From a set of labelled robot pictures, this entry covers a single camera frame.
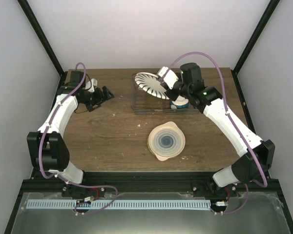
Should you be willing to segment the white ceramic bowl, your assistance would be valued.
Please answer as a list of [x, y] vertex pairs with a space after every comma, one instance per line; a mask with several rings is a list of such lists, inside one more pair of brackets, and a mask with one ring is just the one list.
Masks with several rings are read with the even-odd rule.
[[170, 108], [172, 110], [177, 110], [177, 109], [186, 109], [189, 106], [189, 101], [188, 99], [179, 96], [175, 101], [171, 100], [170, 101]]

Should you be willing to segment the white blue striped plate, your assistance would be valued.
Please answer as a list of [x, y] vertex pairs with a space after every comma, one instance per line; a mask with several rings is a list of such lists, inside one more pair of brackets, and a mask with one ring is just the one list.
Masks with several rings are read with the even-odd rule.
[[140, 89], [147, 92], [149, 95], [169, 100], [165, 94], [166, 90], [161, 86], [157, 75], [148, 72], [140, 72], [134, 76], [134, 81]]

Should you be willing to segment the dark wire dish rack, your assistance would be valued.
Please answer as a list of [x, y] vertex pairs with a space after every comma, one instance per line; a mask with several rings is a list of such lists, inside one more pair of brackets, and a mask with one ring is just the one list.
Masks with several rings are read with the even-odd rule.
[[137, 114], [157, 114], [157, 113], [198, 113], [199, 111], [192, 107], [190, 104], [186, 109], [172, 110], [170, 108], [170, 99], [160, 99], [149, 95], [147, 92], [140, 89], [134, 81], [132, 75], [132, 99], [131, 108]]

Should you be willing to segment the yellow patterned plate underneath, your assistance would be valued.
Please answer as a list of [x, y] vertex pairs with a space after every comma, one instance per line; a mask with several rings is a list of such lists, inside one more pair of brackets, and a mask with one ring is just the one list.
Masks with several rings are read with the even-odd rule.
[[147, 140], [146, 140], [146, 144], [147, 144], [147, 148], [148, 148], [148, 150], [151, 152], [151, 154], [153, 154], [153, 151], [152, 151], [152, 149], [151, 149], [151, 147], [150, 147], [150, 144], [149, 144], [149, 138], [147, 138]]

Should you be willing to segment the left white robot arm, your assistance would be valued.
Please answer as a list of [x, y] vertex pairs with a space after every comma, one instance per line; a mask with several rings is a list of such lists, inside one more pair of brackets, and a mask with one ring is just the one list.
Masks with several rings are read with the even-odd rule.
[[83, 170], [70, 161], [69, 149], [63, 136], [72, 114], [83, 104], [92, 112], [114, 95], [106, 86], [99, 88], [96, 79], [90, 79], [82, 71], [72, 71], [68, 82], [56, 92], [55, 104], [44, 124], [27, 135], [27, 145], [31, 163], [44, 178], [60, 177], [65, 182], [74, 183], [73, 192], [86, 196], [90, 185], [83, 180]]

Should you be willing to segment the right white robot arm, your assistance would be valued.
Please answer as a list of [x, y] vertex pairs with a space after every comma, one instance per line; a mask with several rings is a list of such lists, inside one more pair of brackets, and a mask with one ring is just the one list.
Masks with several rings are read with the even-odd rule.
[[256, 182], [262, 177], [266, 187], [265, 172], [272, 165], [275, 145], [271, 140], [263, 140], [251, 131], [225, 103], [225, 96], [213, 86], [206, 86], [201, 69], [196, 63], [186, 63], [177, 75], [168, 67], [162, 67], [158, 81], [165, 89], [168, 98], [175, 101], [178, 97], [187, 99], [194, 108], [209, 118], [227, 137], [236, 150], [239, 159], [231, 166], [213, 175], [207, 184], [208, 193], [219, 196], [225, 187], [234, 183]]

